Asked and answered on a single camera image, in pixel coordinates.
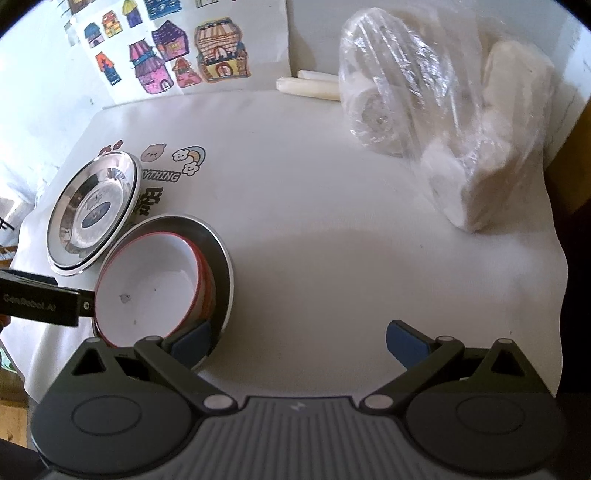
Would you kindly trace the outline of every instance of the paper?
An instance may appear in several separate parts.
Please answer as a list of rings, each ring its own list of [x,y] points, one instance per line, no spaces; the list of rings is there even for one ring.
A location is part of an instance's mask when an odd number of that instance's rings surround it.
[[[23,223],[14,268],[51,274],[54,202],[107,146],[142,158],[138,219],[190,213],[226,244],[235,303],[200,374],[237,400],[359,401],[404,371],[385,347],[392,319],[470,347],[513,338],[556,392],[567,265],[541,168],[503,224],[468,234],[402,161],[358,144],[338,103],[279,92],[133,103],[91,122]],[[98,269],[58,281],[92,289]],[[77,329],[14,319],[2,341],[38,401],[90,335],[89,319]]]
[[[261,90],[290,74],[283,0],[69,0],[115,104]]]

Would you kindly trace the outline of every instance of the wrapped food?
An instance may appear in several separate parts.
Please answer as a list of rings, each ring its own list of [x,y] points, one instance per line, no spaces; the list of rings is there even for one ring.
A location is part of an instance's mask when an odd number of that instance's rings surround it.
[[[541,163],[553,93],[545,55],[483,25],[466,2],[423,0],[358,12],[340,45],[352,133],[410,159],[434,204],[471,232]]]

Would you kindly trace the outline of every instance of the stacked plates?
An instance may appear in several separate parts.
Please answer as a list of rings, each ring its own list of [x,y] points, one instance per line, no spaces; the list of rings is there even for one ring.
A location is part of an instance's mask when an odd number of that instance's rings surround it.
[[[60,275],[76,275],[115,242],[139,196],[141,164],[125,152],[87,163],[61,193],[47,228],[47,256]]]

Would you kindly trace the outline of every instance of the table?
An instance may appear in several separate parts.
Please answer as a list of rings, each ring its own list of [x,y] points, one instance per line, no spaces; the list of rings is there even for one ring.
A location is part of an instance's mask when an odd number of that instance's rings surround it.
[[[246,395],[353,395],[403,367],[385,348],[400,318],[467,346],[516,340],[548,387],[560,380],[559,318],[567,266],[541,168],[527,196],[486,234],[453,227],[417,190],[405,162],[361,147],[338,103],[278,92],[151,100],[100,112],[22,226],[14,268],[51,272],[44,247],[52,205],[106,144],[146,168],[181,170],[171,154],[199,145],[206,160],[176,183],[146,180],[162,201],[211,224],[232,256],[236,299],[228,329],[200,374]],[[59,278],[92,288],[97,268]],[[79,343],[77,329],[15,319],[2,340],[36,401]]]

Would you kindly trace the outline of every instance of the colorful house drawing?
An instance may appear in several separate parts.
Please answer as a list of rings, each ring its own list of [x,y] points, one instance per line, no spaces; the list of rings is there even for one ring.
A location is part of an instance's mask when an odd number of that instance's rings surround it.
[[[201,77],[191,68],[191,64],[180,57],[174,63],[173,72],[177,78],[177,85],[181,88],[201,83]]]
[[[134,28],[136,25],[142,23],[142,17],[138,11],[138,4],[135,3],[134,0],[125,0],[125,2],[123,2],[123,7],[121,8],[121,13],[126,16],[130,28]]]
[[[174,60],[189,53],[187,34],[167,20],[158,30],[152,32],[156,48],[164,61]]]
[[[199,70],[206,82],[251,75],[242,32],[230,18],[198,26],[195,45],[199,51]]]
[[[83,8],[86,8],[95,0],[68,0],[68,5],[73,14],[78,13]]]
[[[107,80],[111,85],[121,81],[121,77],[115,71],[115,65],[109,60],[107,55],[100,52],[95,58],[101,72],[105,74],[105,77],[107,77]]]
[[[197,8],[205,7],[206,5],[216,4],[219,0],[195,0]]]
[[[90,48],[96,47],[99,43],[103,43],[105,39],[100,33],[100,28],[96,23],[89,23],[84,29],[84,37],[88,41]]]
[[[150,20],[182,10],[180,0],[144,0]]]
[[[109,38],[123,31],[123,28],[121,28],[121,24],[119,23],[119,20],[117,20],[117,15],[115,15],[115,12],[113,12],[112,10],[103,15],[103,28],[105,29],[105,34]]]
[[[145,39],[129,46],[129,59],[134,64],[135,77],[147,93],[161,93],[174,85],[164,60],[156,56]]]

